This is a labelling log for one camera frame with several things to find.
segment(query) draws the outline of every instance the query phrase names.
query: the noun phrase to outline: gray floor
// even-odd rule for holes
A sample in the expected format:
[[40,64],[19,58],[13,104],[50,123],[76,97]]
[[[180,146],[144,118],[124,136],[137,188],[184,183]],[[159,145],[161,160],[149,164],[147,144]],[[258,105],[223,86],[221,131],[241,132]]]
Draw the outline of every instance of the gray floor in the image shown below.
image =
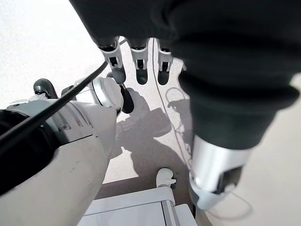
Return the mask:
[[[0,4],[0,30],[1,108],[30,97],[33,83],[41,77],[50,79],[61,92],[103,62],[68,1],[4,0]],[[189,202],[186,166],[191,121],[186,111],[188,97],[177,82],[181,61],[175,60],[168,85],[158,86],[162,103],[152,74],[152,59],[149,81],[141,86],[135,80],[127,44],[122,46],[122,53],[128,75],[126,86],[133,89],[136,108],[118,119],[114,154],[97,197],[155,187],[157,170],[170,167],[178,179],[174,191],[177,204]],[[295,77],[292,84],[300,88],[301,77]],[[213,225],[282,226],[300,221],[300,134],[299,100],[277,114],[263,141],[254,148],[234,194],[207,212]]]

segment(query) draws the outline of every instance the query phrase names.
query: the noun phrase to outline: white plastic part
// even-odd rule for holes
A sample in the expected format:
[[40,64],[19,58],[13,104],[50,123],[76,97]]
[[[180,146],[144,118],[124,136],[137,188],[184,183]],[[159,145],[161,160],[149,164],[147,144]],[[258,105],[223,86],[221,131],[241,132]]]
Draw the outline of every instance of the white plastic part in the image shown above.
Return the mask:
[[112,78],[97,77],[93,80],[95,94],[101,105],[120,110],[123,107],[123,97],[120,86]]
[[87,209],[85,216],[96,213],[119,210],[131,206],[139,206],[153,202],[169,200],[175,205],[173,191],[169,187],[153,188],[145,191],[117,195],[94,200]]
[[[117,42],[117,47],[113,51],[100,50],[103,53],[104,59],[111,68],[121,68],[122,67],[122,55],[120,50],[120,44]],[[117,64],[112,65],[110,58],[116,58]]]
[[174,209],[181,226],[198,226],[187,204],[175,206]]
[[148,41],[146,43],[146,47],[143,49],[131,48],[131,53],[136,70],[139,70],[138,60],[143,60],[143,70],[146,70],[148,61]]
[[157,187],[162,187],[162,186],[170,187],[172,184],[176,182],[175,179],[172,179],[173,176],[174,174],[170,169],[168,168],[160,169],[156,177]]
[[94,136],[59,147],[48,166],[0,197],[1,225],[77,225],[107,166],[103,146]]

